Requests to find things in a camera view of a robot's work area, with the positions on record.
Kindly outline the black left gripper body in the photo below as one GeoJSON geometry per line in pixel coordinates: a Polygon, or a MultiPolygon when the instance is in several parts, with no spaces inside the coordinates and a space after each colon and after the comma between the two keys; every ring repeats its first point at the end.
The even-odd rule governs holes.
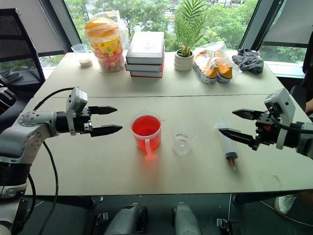
{"type": "Polygon", "coordinates": [[[98,114],[98,107],[86,107],[77,113],[77,133],[90,134],[91,137],[99,136],[96,128],[92,126],[92,114],[98,114]]]}

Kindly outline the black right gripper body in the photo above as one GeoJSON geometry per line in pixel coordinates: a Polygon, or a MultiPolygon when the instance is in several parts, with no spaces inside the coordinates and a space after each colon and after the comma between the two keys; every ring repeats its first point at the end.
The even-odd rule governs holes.
{"type": "Polygon", "coordinates": [[[276,144],[280,133],[278,127],[266,112],[257,112],[256,115],[256,133],[257,138],[262,144],[276,144]]]}

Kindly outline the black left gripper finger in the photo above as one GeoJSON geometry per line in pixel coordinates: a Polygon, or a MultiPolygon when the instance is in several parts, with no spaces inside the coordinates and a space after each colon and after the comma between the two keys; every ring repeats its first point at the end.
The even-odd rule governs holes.
{"type": "Polygon", "coordinates": [[[89,106],[90,115],[107,115],[116,111],[117,109],[112,106],[89,106]]]}
{"type": "Polygon", "coordinates": [[[119,125],[103,125],[101,127],[92,128],[90,131],[91,137],[105,136],[118,132],[122,129],[119,125]]]}

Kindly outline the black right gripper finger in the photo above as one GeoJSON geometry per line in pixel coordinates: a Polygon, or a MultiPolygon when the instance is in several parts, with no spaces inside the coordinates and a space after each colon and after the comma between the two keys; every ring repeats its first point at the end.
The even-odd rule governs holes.
{"type": "Polygon", "coordinates": [[[259,147],[259,143],[252,135],[241,133],[239,130],[219,128],[219,132],[233,141],[248,145],[253,150],[257,150],[259,147]]]}
{"type": "Polygon", "coordinates": [[[248,120],[258,120],[264,113],[264,111],[262,112],[250,109],[238,109],[232,112],[232,114],[248,120]]]}

